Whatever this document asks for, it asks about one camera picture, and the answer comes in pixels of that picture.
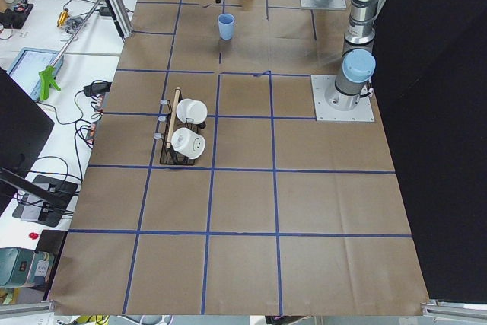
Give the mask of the green grey box device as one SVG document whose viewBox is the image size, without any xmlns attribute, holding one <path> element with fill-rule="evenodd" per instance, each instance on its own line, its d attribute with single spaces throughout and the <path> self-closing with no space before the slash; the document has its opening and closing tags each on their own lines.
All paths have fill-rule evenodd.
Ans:
<svg viewBox="0 0 487 325">
<path fill-rule="evenodd" d="M 19 247 L 1 249 L 1 287 L 44 285 L 49 281 L 54 255 Z"/>
</svg>

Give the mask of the blue plastic cup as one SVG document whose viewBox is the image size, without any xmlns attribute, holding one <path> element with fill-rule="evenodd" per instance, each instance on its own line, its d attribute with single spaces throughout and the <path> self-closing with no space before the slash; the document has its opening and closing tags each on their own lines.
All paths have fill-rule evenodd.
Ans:
<svg viewBox="0 0 487 325">
<path fill-rule="evenodd" d="M 234 35 L 235 17 L 229 13 L 223 13 L 218 16 L 218 30 L 220 38 L 231 40 Z"/>
</svg>

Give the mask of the black monitor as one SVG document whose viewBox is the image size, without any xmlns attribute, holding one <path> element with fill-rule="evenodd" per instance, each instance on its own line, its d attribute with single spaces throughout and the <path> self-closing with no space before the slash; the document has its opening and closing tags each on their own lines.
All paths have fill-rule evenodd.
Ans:
<svg viewBox="0 0 487 325">
<path fill-rule="evenodd" d="M 43 150 L 54 122 L 1 70 L 1 211 L 18 190 L 31 191 L 27 172 Z"/>
</svg>

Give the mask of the green handled reacher tool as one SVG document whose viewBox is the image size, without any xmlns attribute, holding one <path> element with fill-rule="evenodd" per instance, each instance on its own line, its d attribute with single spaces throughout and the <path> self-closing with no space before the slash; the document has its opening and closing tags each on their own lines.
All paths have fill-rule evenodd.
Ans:
<svg viewBox="0 0 487 325">
<path fill-rule="evenodd" d="M 90 11 L 86 14 L 83 21 L 80 23 L 76 31 L 70 36 L 68 41 L 65 42 L 64 46 L 60 49 L 57 53 L 56 57 L 45 67 L 44 70 L 39 72 L 40 76 L 40 96 L 39 101 L 45 101 L 49 97 L 49 89 L 53 86 L 57 91 L 60 91 L 60 86 L 57 85 L 53 76 L 53 70 L 56 63 L 64 56 L 65 51 L 69 48 L 73 40 L 77 37 L 77 35 L 81 32 L 82 28 L 90 18 L 90 16 L 95 12 L 97 7 L 100 5 L 102 0 L 96 0 L 93 7 Z"/>
</svg>

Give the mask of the blue tablet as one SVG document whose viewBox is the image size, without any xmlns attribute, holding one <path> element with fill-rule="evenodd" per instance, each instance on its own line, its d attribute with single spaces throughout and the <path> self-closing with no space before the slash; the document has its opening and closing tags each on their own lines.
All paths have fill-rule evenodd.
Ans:
<svg viewBox="0 0 487 325">
<path fill-rule="evenodd" d="M 24 47 L 11 63 L 7 73 L 32 100 L 45 101 L 49 97 L 50 88 L 61 90 L 56 83 L 56 76 L 63 62 L 64 57 L 58 56 L 55 50 Z M 44 80 L 40 73 L 49 65 L 52 77 Z"/>
</svg>

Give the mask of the white smiley mug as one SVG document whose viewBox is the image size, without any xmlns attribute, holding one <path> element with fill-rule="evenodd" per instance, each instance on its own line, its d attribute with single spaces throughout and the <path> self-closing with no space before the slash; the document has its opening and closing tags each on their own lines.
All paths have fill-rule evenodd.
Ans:
<svg viewBox="0 0 487 325">
<path fill-rule="evenodd" d="M 189 159 L 199 158 L 205 150 L 205 138 L 186 127 L 179 128 L 173 133 L 171 143 L 174 151 Z"/>
<path fill-rule="evenodd" d="M 206 120 L 208 109 L 200 100 L 185 98 L 177 104 L 176 115 L 183 123 L 200 124 Z"/>
</svg>

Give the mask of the brown paper table cover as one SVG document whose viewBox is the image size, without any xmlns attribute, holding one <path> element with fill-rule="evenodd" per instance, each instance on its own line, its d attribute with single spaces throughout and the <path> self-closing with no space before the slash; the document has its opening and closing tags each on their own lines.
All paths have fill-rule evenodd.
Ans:
<svg viewBox="0 0 487 325">
<path fill-rule="evenodd" d="M 218 16 L 235 17 L 231 40 Z M 59 314 L 413 316 L 428 299 L 380 119 L 317 122 L 347 11 L 138 0 L 50 292 Z M 161 100 L 206 104 L 162 165 Z"/>
</svg>

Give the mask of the white smiley mug left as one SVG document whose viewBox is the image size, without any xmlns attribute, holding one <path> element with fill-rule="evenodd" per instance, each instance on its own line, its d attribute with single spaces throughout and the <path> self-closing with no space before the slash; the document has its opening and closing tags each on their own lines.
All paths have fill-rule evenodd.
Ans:
<svg viewBox="0 0 487 325">
<path fill-rule="evenodd" d="M 173 133 L 171 143 L 174 151 L 189 159 L 199 158 L 205 150 L 205 138 L 186 127 L 179 128 Z"/>
</svg>

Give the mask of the black power adapter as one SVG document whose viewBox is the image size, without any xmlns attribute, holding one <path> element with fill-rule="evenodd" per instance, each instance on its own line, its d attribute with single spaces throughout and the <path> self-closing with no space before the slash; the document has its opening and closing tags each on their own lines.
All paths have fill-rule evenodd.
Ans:
<svg viewBox="0 0 487 325">
<path fill-rule="evenodd" d="M 100 94 L 105 94 L 111 89 L 111 82 L 109 81 L 93 81 L 91 84 L 84 86 L 83 92 L 86 97 L 94 97 Z"/>
</svg>

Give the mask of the white smiley mug right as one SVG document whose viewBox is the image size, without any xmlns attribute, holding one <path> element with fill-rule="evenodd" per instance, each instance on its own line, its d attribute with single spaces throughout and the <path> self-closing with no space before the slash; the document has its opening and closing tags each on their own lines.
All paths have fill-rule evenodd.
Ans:
<svg viewBox="0 0 487 325">
<path fill-rule="evenodd" d="M 176 115 L 183 123 L 200 124 L 206 120 L 208 109 L 200 100 L 185 98 L 177 104 Z"/>
</svg>

